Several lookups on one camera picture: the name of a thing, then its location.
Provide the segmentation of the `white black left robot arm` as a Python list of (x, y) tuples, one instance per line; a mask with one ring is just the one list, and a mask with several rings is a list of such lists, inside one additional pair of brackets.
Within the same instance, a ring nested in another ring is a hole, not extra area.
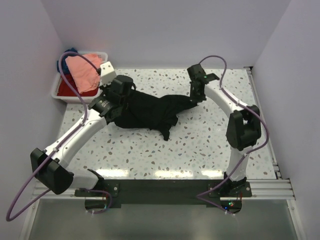
[(30, 160), (35, 178), (56, 195), (68, 189), (86, 189), (92, 196), (99, 196), (104, 190), (100, 174), (91, 169), (75, 172), (67, 168), (77, 152), (128, 107), (135, 88), (133, 79), (125, 75), (102, 85), (101, 94), (84, 107), (84, 115), (62, 137), (44, 150), (32, 151)]

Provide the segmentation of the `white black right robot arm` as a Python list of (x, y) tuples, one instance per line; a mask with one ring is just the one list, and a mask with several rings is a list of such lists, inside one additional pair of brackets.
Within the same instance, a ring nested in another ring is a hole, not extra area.
[(210, 98), (228, 117), (226, 139), (231, 153), (223, 181), (213, 187), (222, 197), (233, 197), (247, 184), (247, 165), (250, 151), (262, 136), (260, 110), (246, 106), (228, 90), (214, 73), (207, 74), (201, 64), (187, 68), (190, 78), (190, 99), (200, 103)]

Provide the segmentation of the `black t shirt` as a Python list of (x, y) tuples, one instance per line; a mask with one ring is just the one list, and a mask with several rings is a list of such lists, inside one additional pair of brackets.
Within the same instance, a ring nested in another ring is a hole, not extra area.
[(178, 122), (177, 114), (197, 105), (185, 95), (171, 94), (158, 98), (134, 90), (128, 98), (127, 108), (114, 123), (123, 129), (157, 130), (168, 141), (171, 127)]

